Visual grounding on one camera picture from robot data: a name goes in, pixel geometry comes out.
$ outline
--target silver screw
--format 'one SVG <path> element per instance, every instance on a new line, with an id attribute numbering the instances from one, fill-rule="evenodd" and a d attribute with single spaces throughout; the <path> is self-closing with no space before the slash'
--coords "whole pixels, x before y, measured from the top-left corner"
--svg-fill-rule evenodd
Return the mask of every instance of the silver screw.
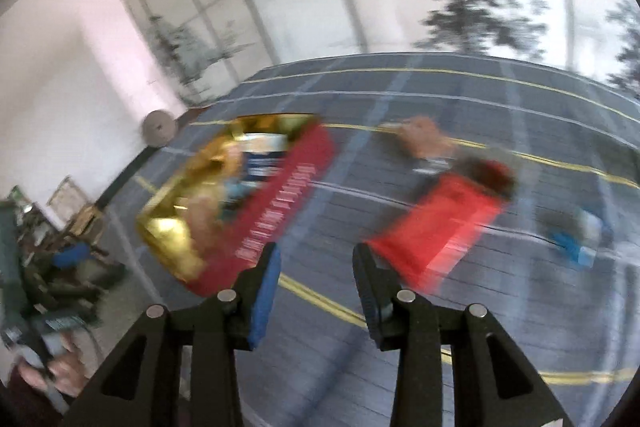
<path id="1" fill-rule="evenodd" d="M 484 304 L 471 304 L 469 306 L 469 313 L 471 313 L 474 317 L 478 317 L 482 319 L 486 316 L 487 309 Z"/>
<path id="2" fill-rule="evenodd" d="M 396 298 L 398 298 L 400 302 L 409 304 L 410 302 L 415 301 L 415 293 L 413 293 L 411 290 L 400 290 L 396 294 Z"/>
<path id="3" fill-rule="evenodd" d="M 238 294 L 232 289 L 220 290 L 218 292 L 218 300 L 220 302 L 233 302 L 236 300 L 236 297 L 238 297 Z"/>
<path id="4" fill-rule="evenodd" d="M 160 304 L 152 304 L 146 309 L 146 316 L 150 319 L 157 319 L 164 315 L 164 308 Z"/>

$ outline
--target triangular cutout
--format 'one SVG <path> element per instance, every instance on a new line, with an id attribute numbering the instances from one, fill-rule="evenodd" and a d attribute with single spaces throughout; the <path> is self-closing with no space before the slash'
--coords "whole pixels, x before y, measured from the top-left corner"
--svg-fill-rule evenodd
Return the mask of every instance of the triangular cutout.
<path id="1" fill-rule="evenodd" d="M 133 400 L 136 397 L 145 347 L 146 337 L 138 337 L 130 344 L 111 374 L 104 380 L 101 388 L 103 394 L 123 400 Z"/>
<path id="2" fill-rule="evenodd" d="M 509 399 L 531 393 L 532 384 L 518 364 L 509 356 L 500 340 L 495 335 L 489 335 L 486 343 L 489 346 L 498 396 Z"/>

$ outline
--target dark sleeve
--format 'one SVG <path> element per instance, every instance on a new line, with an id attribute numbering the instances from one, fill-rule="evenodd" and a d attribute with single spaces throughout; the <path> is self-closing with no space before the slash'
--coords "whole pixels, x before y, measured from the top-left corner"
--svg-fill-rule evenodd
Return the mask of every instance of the dark sleeve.
<path id="1" fill-rule="evenodd" d="M 0 383 L 0 419 L 4 419 L 3 415 L 8 418 L 7 423 L 2 423 L 3 427 L 56 427 L 62 420 L 47 397 L 22 379 L 17 365 L 11 371 L 7 386 Z"/>

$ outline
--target gold foil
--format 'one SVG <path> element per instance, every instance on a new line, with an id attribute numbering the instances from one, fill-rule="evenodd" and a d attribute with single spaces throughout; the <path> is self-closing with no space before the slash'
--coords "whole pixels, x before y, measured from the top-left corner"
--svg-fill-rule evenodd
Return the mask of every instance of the gold foil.
<path id="1" fill-rule="evenodd" d="M 286 134 L 290 148 L 304 128 L 316 120 L 312 114 L 257 114 L 236 118 L 222 129 L 138 214 L 138 232 L 158 261 L 180 280 L 196 279 L 207 263 L 193 248 L 184 220 L 190 201 L 205 196 L 217 202 L 219 212 L 225 198 L 225 180 L 236 176 L 242 167 L 239 142 L 253 133 Z"/>

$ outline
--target orange blurry object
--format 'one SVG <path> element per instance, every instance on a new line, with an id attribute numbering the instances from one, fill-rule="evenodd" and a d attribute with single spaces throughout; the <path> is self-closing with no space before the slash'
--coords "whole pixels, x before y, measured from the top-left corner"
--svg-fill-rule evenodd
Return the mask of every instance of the orange blurry object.
<path id="1" fill-rule="evenodd" d="M 481 171 L 474 178 L 499 181 L 498 187 L 508 178 L 506 168 L 496 162 L 482 162 Z M 433 293 L 478 240 L 481 227 L 502 211 L 505 200 L 498 196 L 500 190 L 490 191 L 492 185 L 483 187 L 447 172 L 408 214 L 367 242 L 412 289 Z"/>

